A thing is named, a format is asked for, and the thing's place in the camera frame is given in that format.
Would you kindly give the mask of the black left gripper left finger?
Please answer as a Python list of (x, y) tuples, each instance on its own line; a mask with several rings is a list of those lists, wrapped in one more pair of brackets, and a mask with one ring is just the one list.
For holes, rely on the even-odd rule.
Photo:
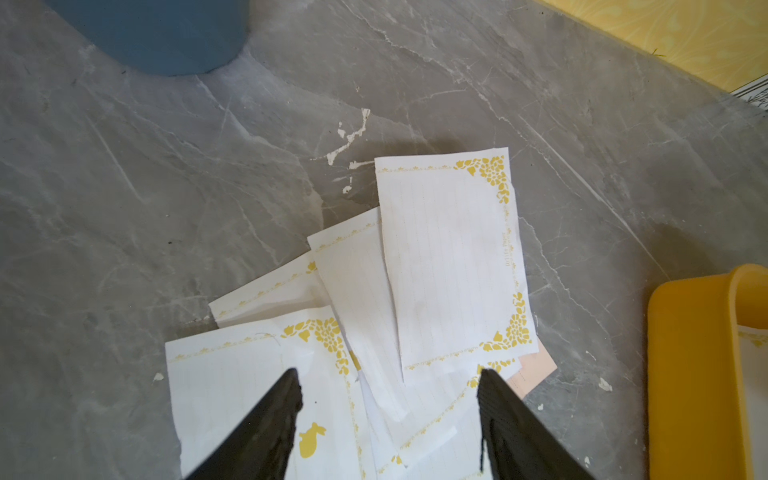
[(290, 368), (188, 477), (197, 480), (283, 479), (302, 407), (298, 371)]

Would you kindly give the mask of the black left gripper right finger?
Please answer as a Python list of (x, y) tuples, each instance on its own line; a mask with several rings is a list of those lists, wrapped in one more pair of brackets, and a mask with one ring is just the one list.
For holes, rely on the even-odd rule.
[(495, 479), (589, 479), (591, 475), (493, 369), (477, 388), (481, 444)]

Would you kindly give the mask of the white yellow-flowered stationery sheet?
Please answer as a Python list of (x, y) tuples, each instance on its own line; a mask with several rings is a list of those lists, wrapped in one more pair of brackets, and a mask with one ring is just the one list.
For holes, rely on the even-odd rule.
[(371, 429), (378, 479), (466, 479), (480, 477), (481, 456), (476, 391), (480, 373), (492, 369), (504, 376), (520, 370), (515, 359), (479, 364), (403, 389), (406, 415), (394, 420), (379, 405), (371, 387), (376, 372), (361, 364), (363, 398)]

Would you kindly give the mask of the pink stationery sheet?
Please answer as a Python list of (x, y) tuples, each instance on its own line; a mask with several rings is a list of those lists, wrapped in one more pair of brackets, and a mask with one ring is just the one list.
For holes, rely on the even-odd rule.
[(520, 399), (524, 399), (557, 370), (556, 363), (542, 341), (539, 341), (538, 352), (524, 355), (518, 361), (521, 369), (507, 383)]

